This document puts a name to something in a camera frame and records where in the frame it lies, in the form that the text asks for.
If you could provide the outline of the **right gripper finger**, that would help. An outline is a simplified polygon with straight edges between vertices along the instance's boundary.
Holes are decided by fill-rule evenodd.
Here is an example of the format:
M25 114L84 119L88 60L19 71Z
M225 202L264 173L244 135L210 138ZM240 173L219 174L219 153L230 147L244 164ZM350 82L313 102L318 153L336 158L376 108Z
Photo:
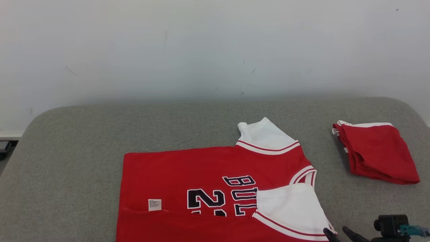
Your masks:
M346 226L342 227L342 231L352 242L370 242L368 239L358 233L355 233Z
M324 228L324 235L327 237L329 242L340 242L337 235L329 228Z

